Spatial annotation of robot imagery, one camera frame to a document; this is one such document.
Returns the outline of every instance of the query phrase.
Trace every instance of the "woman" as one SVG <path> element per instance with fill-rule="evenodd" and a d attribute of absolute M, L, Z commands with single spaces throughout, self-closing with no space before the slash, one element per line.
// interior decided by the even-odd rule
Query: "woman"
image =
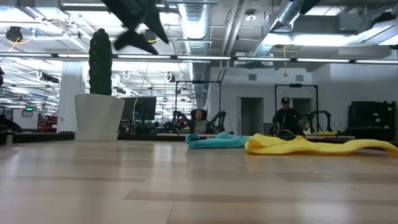
<path fill-rule="evenodd" d="M 205 110 L 193 110 L 191 111 L 191 120 L 195 122 L 196 133 L 207 132 L 207 111 Z"/>

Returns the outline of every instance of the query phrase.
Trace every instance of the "air vent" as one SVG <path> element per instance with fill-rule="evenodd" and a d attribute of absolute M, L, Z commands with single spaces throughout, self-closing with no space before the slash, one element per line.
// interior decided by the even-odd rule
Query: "air vent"
<path fill-rule="evenodd" d="M 304 82 L 304 75 L 296 75 L 296 82 Z"/>
<path fill-rule="evenodd" d="M 249 74 L 249 81 L 257 81 L 257 75 L 256 74 Z"/>

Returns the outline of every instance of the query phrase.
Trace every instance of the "door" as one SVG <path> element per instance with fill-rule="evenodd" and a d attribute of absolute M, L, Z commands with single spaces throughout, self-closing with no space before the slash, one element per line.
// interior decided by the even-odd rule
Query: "door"
<path fill-rule="evenodd" d="M 240 98 L 239 133 L 245 136 L 253 136 L 257 133 L 264 134 L 263 123 L 264 99 Z"/>

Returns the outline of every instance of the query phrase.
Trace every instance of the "yellow cloth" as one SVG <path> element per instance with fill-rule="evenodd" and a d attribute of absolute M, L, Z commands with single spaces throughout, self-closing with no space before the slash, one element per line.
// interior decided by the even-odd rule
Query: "yellow cloth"
<path fill-rule="evenodd" d="M 306 152 L 311 154 L 349 154 L 358 149 L 380 147 L 387 150 L 390 156 L 398 156 L 398 148 L 378 140 L 351 140 L 344 144 L 315 143 L 298 136 L 294 140 L 285 141 L 277 137 L 256 134 L 248 137 L 244 145 L 246 152 L 253 154 L 281 155 L 291 152 Z"/>

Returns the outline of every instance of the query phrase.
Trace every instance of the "teal cloth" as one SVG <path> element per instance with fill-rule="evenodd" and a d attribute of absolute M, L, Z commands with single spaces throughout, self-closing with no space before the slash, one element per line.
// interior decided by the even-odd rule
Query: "teal cloth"
<path fill-rule="evenodd" d="M 197 134 L 189 134 L 185 138 L 185 142 L 194 149 L 224 149 L 244 147 L 244 143 L 248 140 L 247 136 L 233 136 L 226 133 L 219 133 L 215 138 L 200 139 Z"/>

